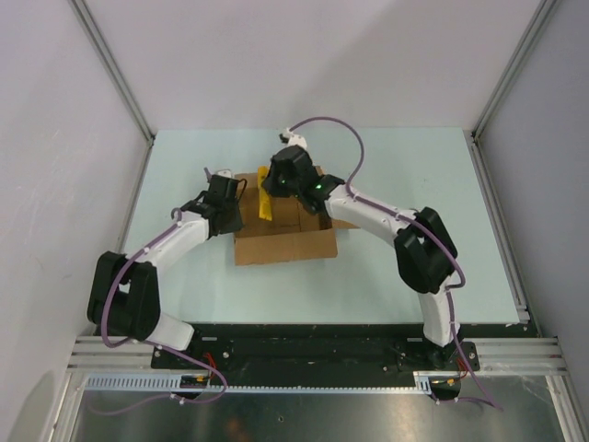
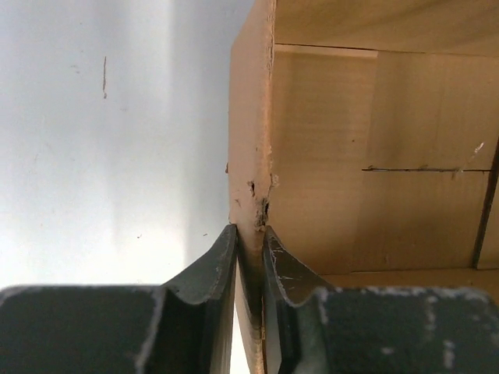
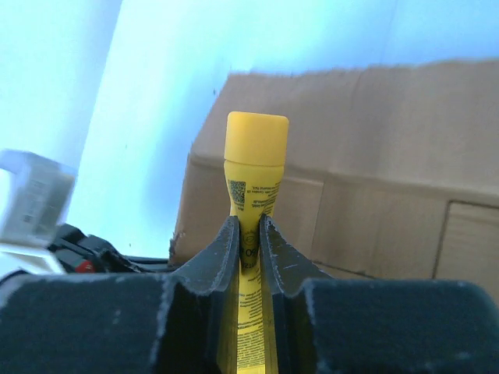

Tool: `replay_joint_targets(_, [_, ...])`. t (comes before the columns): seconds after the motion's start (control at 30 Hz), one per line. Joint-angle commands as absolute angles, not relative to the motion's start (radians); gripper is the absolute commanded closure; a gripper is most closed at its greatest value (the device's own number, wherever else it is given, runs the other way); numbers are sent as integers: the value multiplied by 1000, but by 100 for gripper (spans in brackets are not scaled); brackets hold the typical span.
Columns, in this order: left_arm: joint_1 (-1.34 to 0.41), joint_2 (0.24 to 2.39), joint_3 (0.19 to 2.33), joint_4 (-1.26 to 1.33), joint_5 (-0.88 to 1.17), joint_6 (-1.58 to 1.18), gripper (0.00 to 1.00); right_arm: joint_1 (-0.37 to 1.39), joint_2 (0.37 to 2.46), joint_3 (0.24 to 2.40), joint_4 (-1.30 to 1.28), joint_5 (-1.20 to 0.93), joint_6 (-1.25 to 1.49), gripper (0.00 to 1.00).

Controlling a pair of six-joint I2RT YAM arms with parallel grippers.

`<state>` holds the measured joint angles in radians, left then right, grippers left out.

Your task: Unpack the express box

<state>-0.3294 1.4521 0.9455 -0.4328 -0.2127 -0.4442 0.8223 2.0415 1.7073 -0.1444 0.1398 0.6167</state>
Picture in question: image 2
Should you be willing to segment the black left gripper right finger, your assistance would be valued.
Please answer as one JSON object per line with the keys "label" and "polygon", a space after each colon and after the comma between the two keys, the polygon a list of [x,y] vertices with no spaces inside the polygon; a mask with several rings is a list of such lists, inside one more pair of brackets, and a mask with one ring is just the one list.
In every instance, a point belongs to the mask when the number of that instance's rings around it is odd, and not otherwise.
{"label": "black left gripper right finger", "polygon": [[498,307],[476,288],[329,284],[264,236],[269,373],[495,373]]}

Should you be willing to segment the brown cardboard express box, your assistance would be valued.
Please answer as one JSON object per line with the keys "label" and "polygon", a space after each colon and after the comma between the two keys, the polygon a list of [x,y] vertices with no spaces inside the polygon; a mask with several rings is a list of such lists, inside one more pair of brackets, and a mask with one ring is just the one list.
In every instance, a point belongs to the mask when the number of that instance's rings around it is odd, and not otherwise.
{"label": "brown cardboard express box", "polygon": [[256,1],[232,45],[229,219],[249,370],[264,236],[329,284],[498,307],[498,4]]}

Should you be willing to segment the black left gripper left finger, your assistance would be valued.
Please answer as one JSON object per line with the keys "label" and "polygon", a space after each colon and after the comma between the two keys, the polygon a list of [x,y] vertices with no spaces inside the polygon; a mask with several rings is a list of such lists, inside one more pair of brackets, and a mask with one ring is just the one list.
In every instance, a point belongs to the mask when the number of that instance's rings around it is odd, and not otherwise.
{"label": "black left gripper left finger", "polygon": [[1,292],[4,373],[227,373],[237,229],[159,285]]}

